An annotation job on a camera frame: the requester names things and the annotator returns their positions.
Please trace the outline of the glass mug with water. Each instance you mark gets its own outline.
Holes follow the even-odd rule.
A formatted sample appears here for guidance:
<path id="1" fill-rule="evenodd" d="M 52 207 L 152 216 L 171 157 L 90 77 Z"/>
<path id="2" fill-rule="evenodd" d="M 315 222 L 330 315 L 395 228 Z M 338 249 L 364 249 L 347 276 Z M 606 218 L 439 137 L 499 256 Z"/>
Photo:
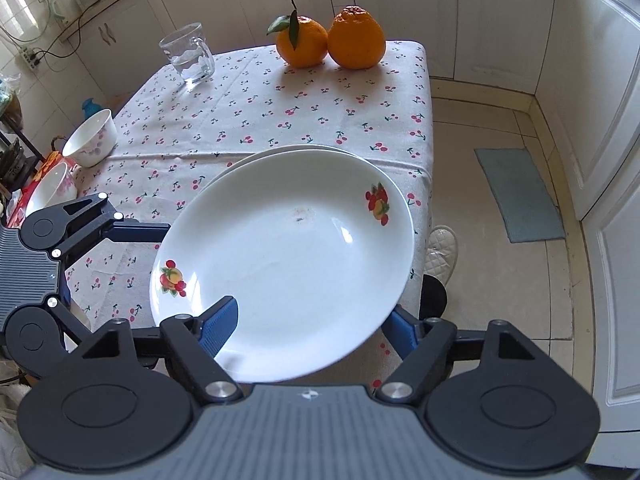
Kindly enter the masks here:
<path id="1" fill-rule="evenodd" d="M 215 73 L 215 59 L 201 23 L 184 25 L 160 40 L 158 46 L 186 84 L 198 84 Z"/>

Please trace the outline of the orange with leaf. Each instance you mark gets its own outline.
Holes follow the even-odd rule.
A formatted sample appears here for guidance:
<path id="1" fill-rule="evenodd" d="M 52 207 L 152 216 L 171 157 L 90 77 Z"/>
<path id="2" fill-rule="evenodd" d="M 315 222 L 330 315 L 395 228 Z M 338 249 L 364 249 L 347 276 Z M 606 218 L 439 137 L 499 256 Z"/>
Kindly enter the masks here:
<path id="1" fill-rule="evenodd" d="M 328 55 L 328 32 L 317 21 L 298 12 L 291 0 L 290 14 L 275 18 L 267 28 L 267 35 L 276 36 L 280 58 L 293 68 L 313 68 Z"/>

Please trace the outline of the blue floor mat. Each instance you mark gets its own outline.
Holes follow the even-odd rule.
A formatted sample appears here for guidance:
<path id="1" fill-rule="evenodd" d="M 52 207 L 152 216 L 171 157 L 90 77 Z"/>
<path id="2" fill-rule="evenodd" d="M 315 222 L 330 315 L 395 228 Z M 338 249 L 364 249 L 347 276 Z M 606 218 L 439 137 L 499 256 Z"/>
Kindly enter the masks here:
<path id="1" fill-rule="evenodd" d="M 559 211 L 525 148 L 477 148 L 475 155 L 512 244 L 565 237 Z"/>

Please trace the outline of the white kitchen cabinets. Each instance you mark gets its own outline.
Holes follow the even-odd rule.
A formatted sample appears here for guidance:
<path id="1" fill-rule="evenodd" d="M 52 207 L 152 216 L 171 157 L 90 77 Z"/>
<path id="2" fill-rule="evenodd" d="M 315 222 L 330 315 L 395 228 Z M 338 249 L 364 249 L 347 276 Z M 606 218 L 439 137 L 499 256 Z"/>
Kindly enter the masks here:
<path id="1" fill-rule="evenodd" d="M 446 317 L 465 328 L 504 318 L 541 344 L 599 403 L 590 462 L 637 468 L 639 0 L 294 1 L 327 32 L 345 6 L 360 6 L 386 50 L 424 49 L 430 232 L 446 224 L 459 242 Z M 216 70 L 227 53 L 277 51 L 267 28 L 291 11 L 291 0 L 119 0 L 82 30 L 81 59 L 104 98 L 122 90 L 129 102 L 174 68 L 158 43 L 175 30 L 201 23 Z M 177 76 L 190 90 L 214 75 Z M 510 242 L 477 148 L 529 152 L 562 240 Z"/>

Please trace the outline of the red cardboard box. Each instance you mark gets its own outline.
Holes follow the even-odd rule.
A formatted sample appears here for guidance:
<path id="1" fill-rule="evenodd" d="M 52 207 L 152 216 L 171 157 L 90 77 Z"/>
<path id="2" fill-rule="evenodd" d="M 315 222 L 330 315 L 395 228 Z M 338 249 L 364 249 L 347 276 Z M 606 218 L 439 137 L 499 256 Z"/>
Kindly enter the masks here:
<path id="1" fill-rule="evenodd" d="M 12 198 L 6 210 L 6 218 L 3 220 L 3 225 L 8 228 L 18 229 L 26 218 L 26 208 L 29 200 L 32 198 L 32 194 L 42 179 L 52 171 L 53 167 L 62 162 L 64 157 L 61 152 L 51 152 L 42 167 L 36 172 L 36 174 L 30 178 L 27 183 L 20 189 L 16 198 Z"/>

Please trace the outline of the cherry-print tablecloth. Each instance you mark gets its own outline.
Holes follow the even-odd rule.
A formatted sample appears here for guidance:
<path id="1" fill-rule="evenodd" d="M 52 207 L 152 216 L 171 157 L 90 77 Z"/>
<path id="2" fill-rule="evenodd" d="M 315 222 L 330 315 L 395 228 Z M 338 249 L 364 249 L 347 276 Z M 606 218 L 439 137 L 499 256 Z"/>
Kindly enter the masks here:
<path id="1" fill-rule="evenodd" d="M 416 313 L 433 172 L 424 54 L 420 44 L 398 42 L 368 70 L 332 61 L 294 70 L 272 47 L 260 47 L 221 55 L 212 79 L 190 90 L 165 66 L 117 115 L 114 151 L 84 171 L 81 192 L 105 193 L 128 219 L 171 226 L 209 185 L 262 156 L 306 148 L 358 156 L 384 171 L 409 206 L 414 256 L 398 304 Z M 158 248 L 104 240 L 70 268 L 70 294 L 92 327 L 114 318 L 134 327 L 162 322 L 149 296 Z M 297 378 L 377 387 L 398 364 L 380 327 L 348 356 Z"/>

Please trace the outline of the white slipper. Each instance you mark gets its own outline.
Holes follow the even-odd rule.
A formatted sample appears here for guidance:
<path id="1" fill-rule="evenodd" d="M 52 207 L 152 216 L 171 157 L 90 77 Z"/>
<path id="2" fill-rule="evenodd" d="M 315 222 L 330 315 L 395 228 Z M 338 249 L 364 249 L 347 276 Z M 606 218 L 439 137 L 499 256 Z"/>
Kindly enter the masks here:
<path id="1" fill-rule="evenodd" d="M 449 226 L 435 226 L 428 236 L 424 273 L 446 286 L 458 260 L 458 240 Z"/>

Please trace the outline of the teal thermos jug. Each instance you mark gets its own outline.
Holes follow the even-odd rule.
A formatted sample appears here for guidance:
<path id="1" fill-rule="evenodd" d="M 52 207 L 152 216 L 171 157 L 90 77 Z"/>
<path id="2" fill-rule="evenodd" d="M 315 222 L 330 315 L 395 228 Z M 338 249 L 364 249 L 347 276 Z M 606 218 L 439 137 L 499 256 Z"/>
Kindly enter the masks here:
<path id="1" fill-rule="evenodd" d="M 81 103 L 81 109 L 84 113 L 84 118 L 89 119 L 96 113 L 99 113 L 101 110 L 103 110 L 103 106 L 99 103 L 94 102 L 93 98 L 88 98 Z"/>

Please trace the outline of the white floral bowl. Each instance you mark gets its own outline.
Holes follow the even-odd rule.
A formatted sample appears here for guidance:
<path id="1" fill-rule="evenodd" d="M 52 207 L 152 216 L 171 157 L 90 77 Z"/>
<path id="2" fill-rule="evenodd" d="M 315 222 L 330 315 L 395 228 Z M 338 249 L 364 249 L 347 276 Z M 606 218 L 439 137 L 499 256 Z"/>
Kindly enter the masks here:
<path id="1" fill-rule="evenodd" d="M 117 128 L 106 108 L 86 119 L 65 142 L 62 155 L 82 168 L 96 166 L 114 150 Z"/>

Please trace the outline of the bumpy orange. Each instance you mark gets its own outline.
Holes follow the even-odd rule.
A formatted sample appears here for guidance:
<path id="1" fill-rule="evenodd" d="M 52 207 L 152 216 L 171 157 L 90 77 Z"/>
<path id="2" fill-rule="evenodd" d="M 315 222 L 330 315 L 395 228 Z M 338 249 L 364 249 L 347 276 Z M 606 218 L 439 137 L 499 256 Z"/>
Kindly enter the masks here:
<path id="1" fill-rule="evenodd" d="M 382 27 L 360 6 L 345 6 L 328 31 L 328 51 L 345 70 L 367 70 L 378 64 L 386 51 Z"/>

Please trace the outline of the stained white fruit-pattern plate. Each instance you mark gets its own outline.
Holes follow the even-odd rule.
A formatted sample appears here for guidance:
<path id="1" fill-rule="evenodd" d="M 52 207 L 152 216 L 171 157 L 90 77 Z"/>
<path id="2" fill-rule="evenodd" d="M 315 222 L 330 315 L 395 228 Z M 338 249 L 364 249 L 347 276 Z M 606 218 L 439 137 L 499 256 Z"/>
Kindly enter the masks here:
<path id="1" fill-rule="evenodd" d="M 306 148 L 262 156 L 178 214 L 150 281 L 155 321 L 224 296 L 238 327 L 216 356 L 238 382 L 322 370 L 368 340 L 398 304 L 414 256 L 409 206 L 366 160 Z"/>

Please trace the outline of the white electric kettle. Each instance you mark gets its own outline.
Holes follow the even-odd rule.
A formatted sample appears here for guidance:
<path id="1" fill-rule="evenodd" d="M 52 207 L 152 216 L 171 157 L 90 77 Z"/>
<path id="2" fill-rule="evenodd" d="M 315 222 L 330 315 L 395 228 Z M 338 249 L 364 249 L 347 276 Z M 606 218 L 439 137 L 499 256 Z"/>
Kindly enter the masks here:
<path id="1" fill-rule="evenodd" d="M 80 7 L 76 0 L 53 0 L 52 10 L 55 17 L 64 25 L 69 25 L 78 18 Z"/>

